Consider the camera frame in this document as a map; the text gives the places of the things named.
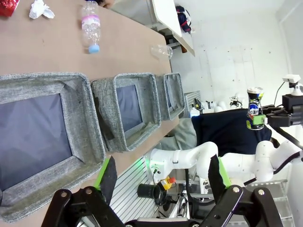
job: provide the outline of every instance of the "black shirt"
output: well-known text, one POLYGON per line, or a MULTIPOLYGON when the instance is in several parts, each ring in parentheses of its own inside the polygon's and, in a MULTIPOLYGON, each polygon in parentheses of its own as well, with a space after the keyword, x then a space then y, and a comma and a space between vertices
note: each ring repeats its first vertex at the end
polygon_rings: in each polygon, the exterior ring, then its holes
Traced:
POLYGON ((214 142, 218 146, 220 157, 226 153, 256 154, 257 144, 263 140, 270 140, 271 130, 266 126, 257 131, 248 129, 246 117, 247 109, 192 117, 197 146, 208 141, 214 142))

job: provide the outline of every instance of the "person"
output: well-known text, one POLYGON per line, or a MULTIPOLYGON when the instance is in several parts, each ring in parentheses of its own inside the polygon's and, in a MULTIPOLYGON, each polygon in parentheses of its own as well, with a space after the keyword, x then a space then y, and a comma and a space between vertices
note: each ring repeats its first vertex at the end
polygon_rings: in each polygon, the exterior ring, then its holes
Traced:
POLYGON ((179 125, 160 142, 162 150, 186 150, 211 141, 218 146, 218 156, 227 153, 256 154, 257 144, 269 140, 277 148, 279 142, 272 138, 272 131, 264 126, 250 130, 246 126, 247 109, 206 113, 180 119, 179 125))
POLYGON ((111 8, 115 3, 115 0, 103 0, 100 6, 105 7, 107 9, 111 8))

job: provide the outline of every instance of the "screw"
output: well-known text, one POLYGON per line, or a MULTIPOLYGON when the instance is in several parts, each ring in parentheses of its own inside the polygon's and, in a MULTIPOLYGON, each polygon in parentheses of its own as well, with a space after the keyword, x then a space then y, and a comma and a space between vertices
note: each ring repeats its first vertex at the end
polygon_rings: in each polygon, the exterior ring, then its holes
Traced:
POLYGON ((237 188, 237 187, 234 187, 234 188, 232 189, 232 191, 235 192, 235 193, 238 193, 238 192, 240 191, 240 189, 237 188))
POLYGON ((259 194, 259 195, 264 195, 265 192, 264 192, 262 189, 260 189, 260 190, 258 191, 258 194, 259 194))
POLYGON ((88 188, 85 192, 86 192, 86 194, 89 195, 89 194, 91 194, 93 191, 92 191, 91 189, 88 188))
POLYGON ((65 196, 67 196, 67 193, 66 192, 62 192, 61 193, 61 197, 65 197, 65 196))

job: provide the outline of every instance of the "black cylinder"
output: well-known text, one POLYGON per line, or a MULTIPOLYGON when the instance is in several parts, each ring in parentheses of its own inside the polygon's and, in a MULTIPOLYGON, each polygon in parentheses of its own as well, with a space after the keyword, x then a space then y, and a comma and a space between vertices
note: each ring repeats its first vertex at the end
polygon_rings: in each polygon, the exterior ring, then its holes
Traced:
POLYGON ((138 197, 158 200, 160 198, 160 187, 152 184, 139 184, 137 189, 138 197))

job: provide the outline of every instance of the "white camera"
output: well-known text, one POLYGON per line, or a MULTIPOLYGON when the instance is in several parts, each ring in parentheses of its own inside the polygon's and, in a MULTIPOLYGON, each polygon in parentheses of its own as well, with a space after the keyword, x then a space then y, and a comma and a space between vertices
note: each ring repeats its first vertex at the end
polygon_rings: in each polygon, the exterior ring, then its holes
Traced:
POLYGON ((288 74, 285 77, 282 77, 282 79, 284 82, 295 84, 295 83, 299 82, 299 80, 301 80, 301 77, 300 77, 300 75, 288 74))

